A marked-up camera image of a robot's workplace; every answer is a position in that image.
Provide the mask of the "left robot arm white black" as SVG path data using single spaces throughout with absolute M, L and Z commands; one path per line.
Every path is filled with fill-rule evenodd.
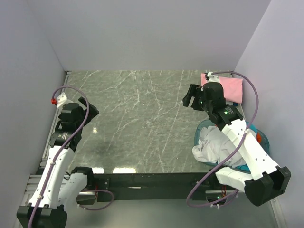
M 17 211 L 17 219 L 24 228 L 65 227 L 68 212 L 77 207 L 79 193 L 95 188 L 92 168 L 75 167 L 68 181 L 64 176 L 82 138 L 82 128 L 99 111 L 83 97 L 75 103 L 61 94 L 54 102 L 61 113 L 51 135 L 47 163 L 28 204 L 19 206 Z

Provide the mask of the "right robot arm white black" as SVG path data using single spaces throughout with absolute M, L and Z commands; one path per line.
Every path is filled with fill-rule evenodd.
M 235 145 L 249 167 L 249 173 L 224 167 L 219 163 L 211 172 L 209 186 L 215 190 L 223 185 L 245 193 L 255 206 L 282 195 L 291 178 L 287 167 L 280 167 L 262 148 L 249 131 L 249 125 L 236 107 L 227 105 L 220 83 L 211 82 L 204 86 L 191 84 L 183 98 L 185 107 L 205 111 L 209 119 Z

